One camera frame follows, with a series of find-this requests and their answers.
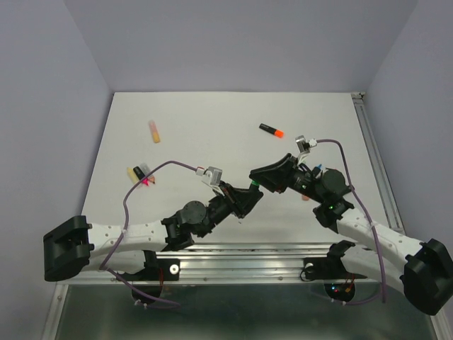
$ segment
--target black mount bracket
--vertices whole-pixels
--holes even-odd
[[[124,273],[121,275],[126,281],[159,281],[161,270],[164,281],[179,281],[179,270],[172,274],[170,267],[172,265],[180,268],[180,259],[158,259],[154,251],[144,252],[144,269],[135,274]]]
[[[305,259],[304,272],[306,280],[342,280],[346,279],[350,274],[354,274],[356,278],[366,278],[366,276],[357,273],[348,273],[341,263],[341,258],[345,255],[345,252],[354,246],[354,243],[343,240],[337,244],[332,244],[327,256]]]

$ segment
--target gray wall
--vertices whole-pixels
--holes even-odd
[[[61,0],[0,1],[0,339],[39,339],[42,236],[79,213],[110,91]]]
[[[421,1],[366,104],[406,231],[453,254],[453,2]],[[453,302],[447,306],[453,322]]]
[[[417,1],[65,2],[115,91],[357,91]]]

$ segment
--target yellow marker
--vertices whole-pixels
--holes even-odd
[[[157,132],[156,123],[153,120],[150,120],[148,124],[149,129],[151,130],[151,136],[153,137],[153,141],[155,143],[159,143],[161,141],[161,138],[159,137],[159,133]]]
[[[134,170],[132,170],[131,168],[127,168],[127,175],[129,176],[129,178],[133,182],[133,184],[136,184],[136,182],[139,181],[139,178],[135,174]]]

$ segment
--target black plastic housing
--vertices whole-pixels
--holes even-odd
[[[447,248],[431,239],[415,256],[406,259],[401,276],[404,295],[425,314],[436,315],[453,296],[453,261]]]
[[[223,195],[215,192],[216,196],[209,201],[207,207],[194,200],[173,216],[161,221],[168,234],[165,238],[167,246],[163,251],[178,251],[193,245],[192,234],[197,237],[206,236],[230,214],[244,218],[264,195],[254,184],[243,189],[221,181],[219,188]]]
[[[172,274],[170,267],[177,265],[180,268],[179,259],[158,259],[154,251],[144,250],[144,268],[135,274],[120,274],[126,281],[159,281],[161,278],[164,281],[178,281],[179,272]]]
[[[320,203],[313,209],[316,219],[326,228],[338,233],[337,221],[347,209],[354,208],[343,196],[351,192],[344,175],[335,169],[325,171],[316,167],[302,171],[297,158],[287,154],[277,163],[250,171],[249,178],[270,192],[284,193],[290,188]]]
[[[74,216],[43,237],[46,281],[72,278],[89,263],[89,228],[85,216]]]

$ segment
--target pink highlighter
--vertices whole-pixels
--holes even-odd
[[[149,129],[151,130],[151,136],[153,137],[153,141],[155,143],[159,143],[161,141],[161,138],[159,137],[159,133],[157,132],[156,123],[153,120],[150,120],[148,124]]]

